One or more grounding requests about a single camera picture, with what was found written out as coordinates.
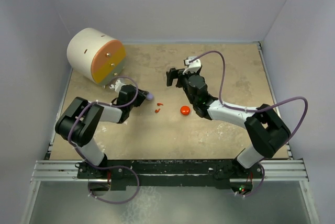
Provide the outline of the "purple earbud charging case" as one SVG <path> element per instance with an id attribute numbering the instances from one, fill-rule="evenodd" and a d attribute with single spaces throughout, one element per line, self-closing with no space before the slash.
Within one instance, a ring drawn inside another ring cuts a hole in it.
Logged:
<path id="1" fill-rule="evenodd" d="M 154 96 L 153 96 L 152 93 L 148 93 L 148 94 L 146 95 L 146 100 L 153 100 L 153 99 L 154 99 Z"/>

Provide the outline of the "orange earbud charging case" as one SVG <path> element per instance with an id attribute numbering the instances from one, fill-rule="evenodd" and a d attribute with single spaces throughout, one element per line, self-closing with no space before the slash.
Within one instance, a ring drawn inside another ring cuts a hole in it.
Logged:
<path id="1" fill-rule="evenodd" d="M 191 112 L 191 109 L 188 106 L 182 106 L 180 108 L 180 113 L 184 116 L 188 116 Z"/>

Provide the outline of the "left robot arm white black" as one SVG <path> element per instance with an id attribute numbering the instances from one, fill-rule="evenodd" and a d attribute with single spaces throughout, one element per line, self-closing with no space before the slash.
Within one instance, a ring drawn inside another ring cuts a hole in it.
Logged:
<path id="1" fill-rule="evenodd" d="M 96 178 L 107 174 L 107 155 L 98 147 L 94 134 L 100 122 L 124 123 L 134 107 L 145 100 L 152 100 L 148 91 L 133 85 L 123 85 L 118 97 L 111 103 L 89 102 L 76 97 L 55 125 L 56 134 L 66 140 L 75 151 L 90 164 L 89 171 Z"/>

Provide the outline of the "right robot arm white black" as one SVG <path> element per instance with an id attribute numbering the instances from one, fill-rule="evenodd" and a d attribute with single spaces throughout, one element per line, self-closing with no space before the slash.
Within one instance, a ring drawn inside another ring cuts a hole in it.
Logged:
<path id="1" fill-rule="evenodd" d="M 251 145 L 237 155 L 232 166 L 237 177 L 246 177 L 254 164 L 272 158 L 291 135 L 279 115 L 267 104 L 259 108 L 243 108 L 221 103 L 209 94 L 200 71 L 185 73 L 184 69 L 171 68 L 166 72 L 166 85 L 171 86 L 174 79 L 177 80 L 176 87 L 183 89 L 198 116 L 228 122 L 247 131 Z"/>

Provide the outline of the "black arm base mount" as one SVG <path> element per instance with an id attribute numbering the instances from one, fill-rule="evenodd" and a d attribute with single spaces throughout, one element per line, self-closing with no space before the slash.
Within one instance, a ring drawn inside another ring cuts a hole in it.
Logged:
<path id="1" fill-rule="evenodd" d="M 86 162 L 77 162 L 75 167 L 79 179 L 105 181 L 112 191 L 140 185 L 213 187 L 248 193 L 254 180 L 264 178 L 260 164 L 245 169 L 233 159 L 107 160 L 100 169 Z"/>

